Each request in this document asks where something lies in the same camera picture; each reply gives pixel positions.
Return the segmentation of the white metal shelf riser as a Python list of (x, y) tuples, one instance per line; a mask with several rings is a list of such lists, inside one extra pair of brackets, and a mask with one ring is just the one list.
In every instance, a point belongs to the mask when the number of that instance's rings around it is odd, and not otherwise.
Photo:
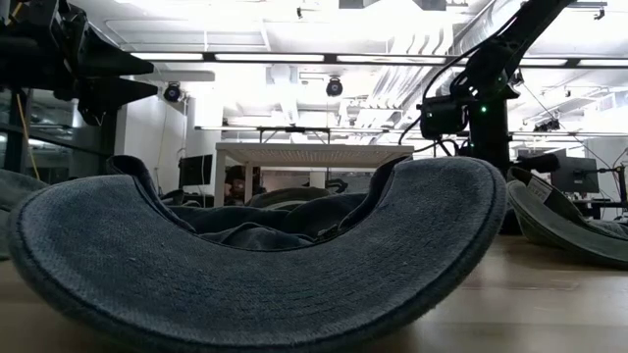
[(396, 158), (411, 156), (409, 145), (342, 145), (217, 142), (214, 206), (225, 198), (225, 163), (230, 157), (245, 166), (245, 199), (252, 197), (254, 167), (377, 169)]

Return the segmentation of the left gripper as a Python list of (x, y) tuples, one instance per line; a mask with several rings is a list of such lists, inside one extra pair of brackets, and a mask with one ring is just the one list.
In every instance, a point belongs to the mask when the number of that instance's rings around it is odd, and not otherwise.
[(68, 0), (21, 0), (27, 14), (22, 25), (51, 61), (52, 91), (63, 100), (78, 99), (89, 126), (101, 126), (122, 106), (158, 93), (149, 83), (119, 77), (152, 74), (154, 66), (103, 40), (89, 26), (84, 9)]

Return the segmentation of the green baseball cap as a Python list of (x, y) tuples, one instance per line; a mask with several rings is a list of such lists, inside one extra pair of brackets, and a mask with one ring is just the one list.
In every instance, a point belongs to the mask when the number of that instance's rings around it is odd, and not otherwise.
[(8, 218), (11, 211), (34, 191), (47, 186), (36, 178), (0, 169), (0, 262), (9, 259)]
[(246, 206), (260, 209), (291, 209), (303, 203), (330, 195), (331, 192), (324, 188), (283, 188), (255, 195), (246, 203)]
[(506, 191), (521, 231), (531, 242), (628, 271), (628, 224), (586, 219), (558, 189), (518, 167), (507, 172)]

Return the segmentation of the silver ventilation duct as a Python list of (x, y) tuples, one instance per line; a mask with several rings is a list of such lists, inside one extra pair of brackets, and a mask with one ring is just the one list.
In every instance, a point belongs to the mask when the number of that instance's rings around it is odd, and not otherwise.
[(448, 55), (459, 55), (495, 33), (520, 8), (519, 0), (474, 0), (478, 12), (466, 24), (454, 30)]

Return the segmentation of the black computer monitor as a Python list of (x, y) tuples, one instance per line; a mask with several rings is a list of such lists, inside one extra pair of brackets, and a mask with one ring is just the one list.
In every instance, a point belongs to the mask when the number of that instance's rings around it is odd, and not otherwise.
[(559, 167), (550, 174), (551, 184), (570, 193), (599, 193), (598, 167), (595, 159), (559, 157)]
[(209, 185), (212, 176), (211, 154), (179, 159), (179, 187)]

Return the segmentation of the long ceiling light strip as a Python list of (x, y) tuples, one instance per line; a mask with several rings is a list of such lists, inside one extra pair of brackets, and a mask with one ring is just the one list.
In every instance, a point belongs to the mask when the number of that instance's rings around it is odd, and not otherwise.
[[(466, 58), (455, 60), (444, 55), (271, 53), (271, 52), (131, 52), (136, 58), (155, 63), (225, 63), (225, 64), (321, 64), (356, 66), (441, 67), (454, 63), (461, 67)], [(521, 68), (561, 68), (582, 70), (628, 70), (628, 58), (596, 57), (524, 57)]]

